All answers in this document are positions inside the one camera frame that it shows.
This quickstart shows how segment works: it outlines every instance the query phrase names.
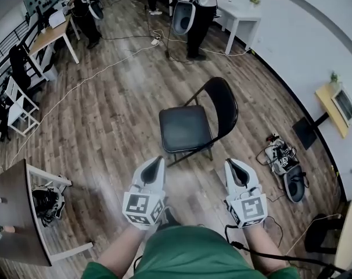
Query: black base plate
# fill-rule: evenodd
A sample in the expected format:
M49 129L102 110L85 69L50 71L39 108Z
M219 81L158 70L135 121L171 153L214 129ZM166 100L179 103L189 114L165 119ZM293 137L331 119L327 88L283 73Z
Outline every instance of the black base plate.
M309 149L317 139L317 135L305 117L296 122L292 129L294 129L305 150Z

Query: office chair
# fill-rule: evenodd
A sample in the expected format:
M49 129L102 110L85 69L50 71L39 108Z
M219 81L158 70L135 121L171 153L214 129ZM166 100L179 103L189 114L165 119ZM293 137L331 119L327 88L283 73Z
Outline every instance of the office chair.
M218 134L212 138L210 126L204 107L199 105L197 96L205 90L211 98L218 120ZM213 160L211 147L222 137L230 133L238 119L238 106L234 95L221 77L213 77L187 101L184 106L163 109L159 113L160 132L163 148L167 153L174 154L176 163L193 154L208 149L210 160ZM177 153L186 153L177 159Z

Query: white wall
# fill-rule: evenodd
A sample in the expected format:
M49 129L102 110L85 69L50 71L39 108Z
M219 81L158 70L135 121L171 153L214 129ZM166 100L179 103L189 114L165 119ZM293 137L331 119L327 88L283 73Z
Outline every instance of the white wall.
M23 4L22 2L15 6L0 20L0 43L12 30L25 20Z
M352 0L306 0L352 40ZM233 0L237 6L247 0ZM284 79L314 120L324 113L314 91L334 70L352 97L352 54L342 42L291 0L261 0L261 23L253 49ZM328 119L319 129L352 199L352 127L345 139Z

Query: white shoe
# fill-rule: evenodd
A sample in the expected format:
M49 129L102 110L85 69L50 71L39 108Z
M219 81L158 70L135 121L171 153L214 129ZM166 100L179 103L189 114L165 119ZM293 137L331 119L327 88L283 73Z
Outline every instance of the white shoe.
M160 12L159 10L156 10L154 12L150 12L150 15L152 16L158 16L158 15L161 15L163 12Z

